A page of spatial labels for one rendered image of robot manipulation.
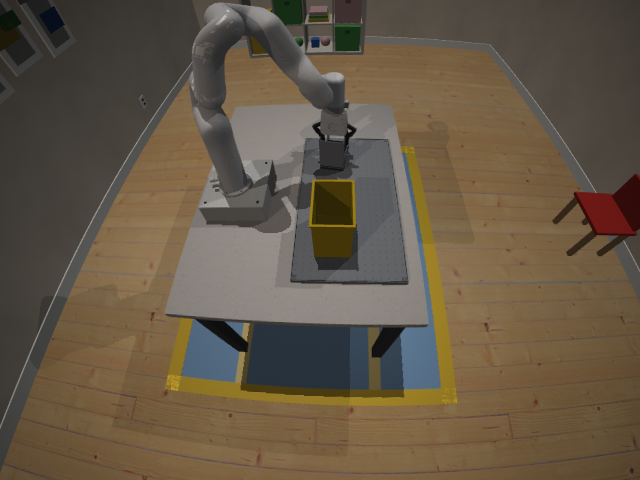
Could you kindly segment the olive-yellow open-top bin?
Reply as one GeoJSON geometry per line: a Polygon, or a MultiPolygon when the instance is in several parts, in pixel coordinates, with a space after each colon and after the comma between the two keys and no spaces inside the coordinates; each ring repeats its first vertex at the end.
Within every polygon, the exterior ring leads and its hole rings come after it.
{"type": "Polygon", "coordinates": [[[354,180],[312,181],[309,228],[314,257],[351,258],[356,229],[354,180]]]}

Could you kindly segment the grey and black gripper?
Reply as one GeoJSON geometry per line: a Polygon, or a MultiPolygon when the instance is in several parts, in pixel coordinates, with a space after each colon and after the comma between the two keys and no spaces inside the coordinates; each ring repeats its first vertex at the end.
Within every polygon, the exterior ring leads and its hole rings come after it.
{"type": "Polygon", "coordinates": [[[355,127],[347,123],[348,118],[346,109],[344,109],[342,113],[335,115],[328,114],[322,109],[320,122],[313,124],[312,127],[319,137],[322,136],[323,141],[325,141],[325,135],[344,136],[346,147],[349,143],[349,138],[352,137],[357,130],[355,127]],[[318,128],[319,126],[320,129],[318,128]],[[348,132],[347,129],[350,129],[351,132],[348,132]]]}

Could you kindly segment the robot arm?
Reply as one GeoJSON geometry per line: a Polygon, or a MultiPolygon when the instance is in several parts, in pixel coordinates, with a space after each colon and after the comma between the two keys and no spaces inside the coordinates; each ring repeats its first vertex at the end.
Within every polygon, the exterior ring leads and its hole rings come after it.
{"type": "Polygon", "coordinates": [[[192,47],[193,71],[189,77],[192,111],[219,176],[210,177],[212,186],[218,185],[225,196],[236,197],[250,189],[252,178],[244,170],[231,124],[221,108],[226,98],[227,51],[242,36],[252,35],[299,87],[300,93],[315,108],[328,114],[340,114],[349,107],[345,77],[338,72],[321,75],[283,22],[265,8],[214,3],[205,11],[204,23],[192,47]]]}

